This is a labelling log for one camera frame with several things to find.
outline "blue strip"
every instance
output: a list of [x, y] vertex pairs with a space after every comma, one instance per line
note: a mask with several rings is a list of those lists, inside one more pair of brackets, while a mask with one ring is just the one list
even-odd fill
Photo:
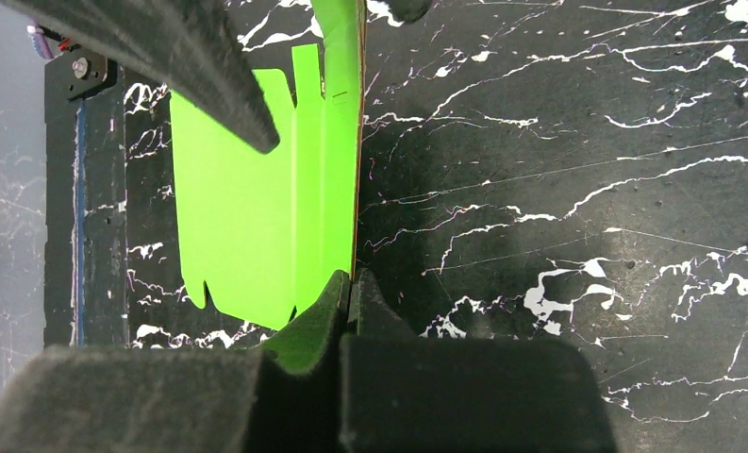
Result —
[[74, 181], [74, 197], [76, 213], [76, 345], [85, 345], [85, 102], [76, 110], [76, 178]]

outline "gray floor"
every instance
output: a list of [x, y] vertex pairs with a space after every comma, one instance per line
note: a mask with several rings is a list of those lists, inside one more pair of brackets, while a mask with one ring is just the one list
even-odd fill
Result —
[[26, 19], [0, 6], [0, 394], [42, 348], [43, 62]]

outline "screw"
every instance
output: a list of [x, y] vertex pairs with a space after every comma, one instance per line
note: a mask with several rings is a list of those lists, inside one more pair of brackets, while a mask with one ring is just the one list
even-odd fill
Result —
[[79, 78], [79, 79], [85, 78], [85, 76], [88, 74], [89, 68], [90, 68], [90, 63], [84, 57], [74, 61], [71, 64], [71, 69], [74, 70], [74, 77]]

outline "green panel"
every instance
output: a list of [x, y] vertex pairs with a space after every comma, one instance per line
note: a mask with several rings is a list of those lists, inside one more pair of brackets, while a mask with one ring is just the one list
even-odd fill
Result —
[[314, 0], [324, 31], [292, 49], [298, 106], [284, 74], [255, 76], [280, 145], [262, 155], [177, 93], [171, 98], [181, 271], [193, 303], [280, 329], [332, 273], [353, 263], [361, 101], [358, 5]]

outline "purple cable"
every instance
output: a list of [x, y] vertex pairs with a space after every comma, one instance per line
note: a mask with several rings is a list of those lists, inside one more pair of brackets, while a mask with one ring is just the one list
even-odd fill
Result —
[[51, 51], [51, 47], [48, 45], [46, 37], [43, 36], [38, 21], [32, 19], [29, 25], [34, 29], [34, 32], [31, 33], [30, 36], [32, 37], [32, 42], [35, 44], [35, 50], [38, 52], [38, 55], [44, 59], [54, 59], [54, 54]]

